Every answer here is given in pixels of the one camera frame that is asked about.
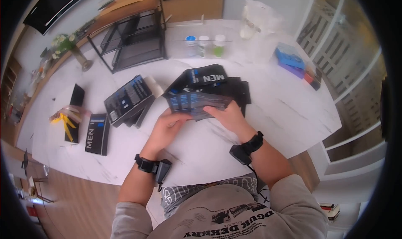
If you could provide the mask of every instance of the blue bottle cap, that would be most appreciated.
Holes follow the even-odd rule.
[[[186,37],[186,41],[195,41],[195,36],[188,36]]]

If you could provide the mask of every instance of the purple box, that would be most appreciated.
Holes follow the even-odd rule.
[[[303,79],[304,78],[304,74],[305,71],[302,68],[298,68],[298,67],[294,67],[294,66],[289,66],[289,65],[285,65],[283,63],[281,63],[280,61],[278,61],[278,65],[282,68],[285,68],[286,70],[290,71],[291,73],[293,73],[294,75],[298,76],[299,79]]]

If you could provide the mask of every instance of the glass vase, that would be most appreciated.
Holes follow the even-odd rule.
[[[86,72],[91,68],[91,66],[93,65],[93,61],[87,60],[76,45],[74,45],[74,47],[70,51],[77,59],[77,61],[81,64],[83,72]]]

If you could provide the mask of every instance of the barcode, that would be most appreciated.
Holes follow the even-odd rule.
[[[113,111],[110,113],[110,117],[112,118],[112,121],[117,120],[118,116],[117,116],[116,111],[113,110]]]

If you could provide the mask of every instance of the plastic bag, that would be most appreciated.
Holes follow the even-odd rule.
[[[242,12],[240,36],[250,39],[256,32],[268,35],[282,28],[283,17],[273,8],[259,1],[246,0]]]
[[[242,13],[240,37],[244,58],[251,63],[267,63],[279,42],[283,17],[259,1],[246,0]]]

